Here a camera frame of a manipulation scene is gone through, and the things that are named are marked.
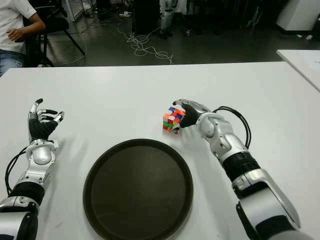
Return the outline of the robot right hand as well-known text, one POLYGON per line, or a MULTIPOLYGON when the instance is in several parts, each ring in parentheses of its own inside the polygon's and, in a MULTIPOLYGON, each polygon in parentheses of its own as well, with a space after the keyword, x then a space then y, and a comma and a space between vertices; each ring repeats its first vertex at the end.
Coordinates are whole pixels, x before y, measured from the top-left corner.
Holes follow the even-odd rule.
POLYGON ((181 106, 185 111, 185 115, 179 123, 180 128, 187 128, 195 125, 198 118, 203 113, 211 112, 208 107, 192 100, 178 99, 175 100, 172 104, 174 106, 181 106))

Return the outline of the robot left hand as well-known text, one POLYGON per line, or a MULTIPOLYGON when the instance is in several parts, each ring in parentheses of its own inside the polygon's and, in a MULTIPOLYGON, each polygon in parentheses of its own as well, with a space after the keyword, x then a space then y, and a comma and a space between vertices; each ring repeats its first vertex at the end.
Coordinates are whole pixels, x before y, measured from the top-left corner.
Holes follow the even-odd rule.
POLYGON ((30 144, 34 141, 47 141, 59 123, 65 118, 63 111, 57 112, 45 108, 38 109, 43 101, 42 98, 34 101, 28 112, 27 126, 30 144))

